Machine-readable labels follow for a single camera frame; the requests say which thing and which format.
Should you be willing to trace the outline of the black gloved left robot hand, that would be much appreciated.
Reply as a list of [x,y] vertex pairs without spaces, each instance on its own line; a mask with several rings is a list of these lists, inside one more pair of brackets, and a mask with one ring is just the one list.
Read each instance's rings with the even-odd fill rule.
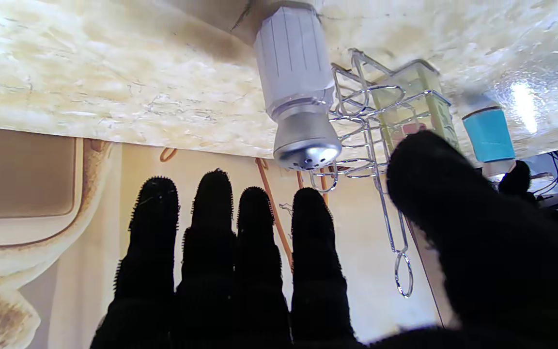
[[516,160],[513,168],[505,174],[498,184],[497,190],[503,196],[514,197],[533,207],[538,207],[536,197],[529,191],[530,185],[531,173],[529,166],[524,161]]

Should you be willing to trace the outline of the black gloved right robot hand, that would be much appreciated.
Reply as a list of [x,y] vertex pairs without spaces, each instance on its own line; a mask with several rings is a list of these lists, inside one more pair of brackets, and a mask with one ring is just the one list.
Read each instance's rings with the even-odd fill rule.
[[173,283],[179,197],[167,177],[142,186],[114,300],[92,349],[553,349],[558,348],[558,220],[502,194],[445,139],[408,135],[390,155],[387,190],[436,248],[458,327],[412,329],[360,343],[323,197],[293,198],[293,296],[266,192],[246,188],[233,232],[222,170],[202,177]]

